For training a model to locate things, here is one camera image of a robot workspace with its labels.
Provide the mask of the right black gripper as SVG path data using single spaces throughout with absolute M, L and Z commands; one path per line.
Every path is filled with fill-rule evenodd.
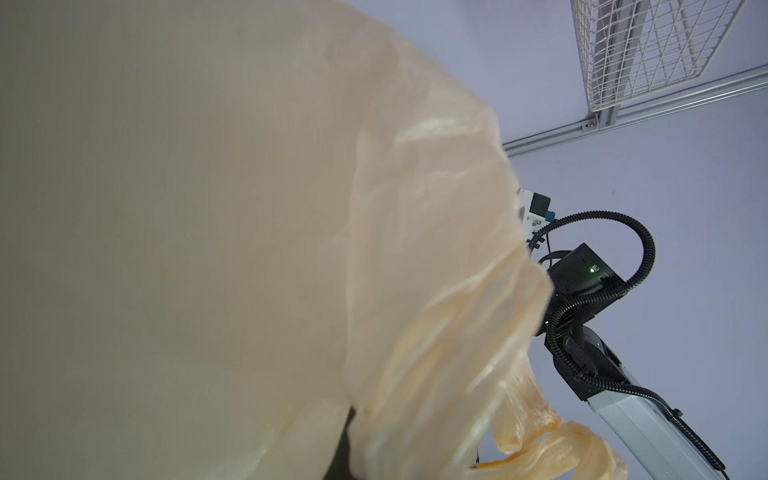
M 537 333 L 544 335 L 551 316 L 564 303 L 574 298 L 623 286 L 625 281 L 589 246 L 582 243 L 574 250 L 557 250 L 540 262 L 552 262 L 547 269 L 554 291 L 544 320 Z

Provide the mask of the cream banana print plastic bag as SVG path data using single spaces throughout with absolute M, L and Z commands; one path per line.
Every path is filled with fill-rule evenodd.
M 624 479 L 493 110 L 340 1 L 1 5 L 1 475 Z

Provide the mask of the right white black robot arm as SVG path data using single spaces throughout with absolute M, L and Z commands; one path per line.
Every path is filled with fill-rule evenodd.
M 654 239 L 638 220 L 617 212 L 587 211 L 526 224 L 536 250 L 550 232 L 587 220 L 607 220 L 631 229 L 642 246 L 636 272 L 623 280 L 590 247 L 551 251 L 543 260 L 555 291 L 539 333 L 553 364 L 574 394 L 589 405 L 654 479 L 724 479 L 726 466 L 684 421 L 680 410 L 639 385 L 618 356 L 587 322 L 639 286 L 656 258 Z

